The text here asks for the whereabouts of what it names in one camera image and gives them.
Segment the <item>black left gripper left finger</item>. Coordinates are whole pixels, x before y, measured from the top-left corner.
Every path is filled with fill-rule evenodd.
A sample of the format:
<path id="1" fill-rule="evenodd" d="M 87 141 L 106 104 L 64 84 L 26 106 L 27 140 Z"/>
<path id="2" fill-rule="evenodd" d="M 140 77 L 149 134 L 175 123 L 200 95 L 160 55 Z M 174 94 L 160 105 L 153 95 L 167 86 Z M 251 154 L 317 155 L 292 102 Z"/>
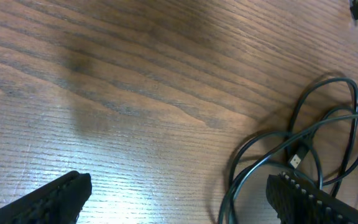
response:
<path id="1" fill-rule="evenodd" d="M 76 224 L 91 193 L 90 174 L 71 171 L 0 208 L 0 224 Z"/>

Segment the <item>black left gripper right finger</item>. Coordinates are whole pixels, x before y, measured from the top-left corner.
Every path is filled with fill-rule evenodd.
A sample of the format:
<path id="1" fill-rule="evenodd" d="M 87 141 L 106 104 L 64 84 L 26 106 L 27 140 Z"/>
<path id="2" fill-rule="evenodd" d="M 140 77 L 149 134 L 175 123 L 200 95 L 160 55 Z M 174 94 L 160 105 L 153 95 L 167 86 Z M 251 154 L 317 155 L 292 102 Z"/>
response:
<path id="1" fill-rule="evenodd" d="M 282 172 L 267 179 L 266 198 L 286 224 L 358 224 L 358 210 Z"/>

